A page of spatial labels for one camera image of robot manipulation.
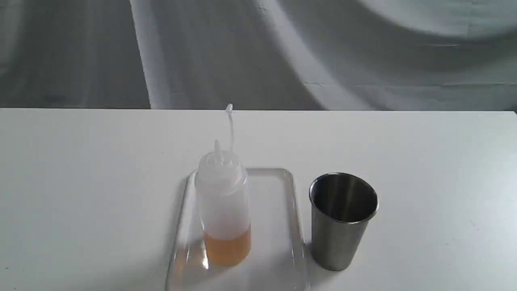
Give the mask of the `stainless steel cup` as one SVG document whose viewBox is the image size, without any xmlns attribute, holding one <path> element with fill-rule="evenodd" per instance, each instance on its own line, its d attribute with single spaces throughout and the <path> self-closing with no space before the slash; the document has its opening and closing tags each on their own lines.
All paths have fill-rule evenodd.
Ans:
<svg viewBox="0 0 517 291">
<path fill-rule="evenodd" d="M 309 201 L 313 259 L 326 270 L 347 269 L 377 213 L 376 191 L 360 177 L 326 173 L 310 185 Z"/>
</svg>

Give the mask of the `translucent squeeze bottle amber liquid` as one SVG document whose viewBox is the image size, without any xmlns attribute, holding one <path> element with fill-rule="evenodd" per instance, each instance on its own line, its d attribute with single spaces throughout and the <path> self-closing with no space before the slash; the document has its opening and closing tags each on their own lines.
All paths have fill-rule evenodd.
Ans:
<svg viewBox="0 0 517 291">
<path fill-rule="evenodd" d="M 210 263 L 235 266 L 249 255 L 251 214 L 248 172 L 234 152 L 233 105 L 225 112 L 229 120 L 230 144 L 223 149 L 218 140 L 199 161 L 194 186 Z"/>
</svg>

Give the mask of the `grey backdrop cloth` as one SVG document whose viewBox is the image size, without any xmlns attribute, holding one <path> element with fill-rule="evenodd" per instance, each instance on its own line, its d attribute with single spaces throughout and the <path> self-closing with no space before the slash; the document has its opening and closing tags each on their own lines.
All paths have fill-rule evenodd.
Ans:
<svg viewBox="0 0 517 291">
<path fill-rule="evenodd" d="M 1 107 L 516 111 L 515 0 L 2 0 Z"/>
</svg>

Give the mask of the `white rectangular plastic tray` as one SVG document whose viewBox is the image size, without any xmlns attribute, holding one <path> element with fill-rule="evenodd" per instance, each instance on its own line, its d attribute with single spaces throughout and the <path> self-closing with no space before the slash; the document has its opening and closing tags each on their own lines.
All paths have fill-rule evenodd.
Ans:
<svg viewBox="0 0 517 291">
<path fill-rule="evenodd" d="M 309 288 L 295 184 L 283 168 L 248 168 L 252 249 L 232 267 L 206 255 L 195 205 L 195 173 L 186 181 L 166 291 L 306 291 Z"/>
</svg>

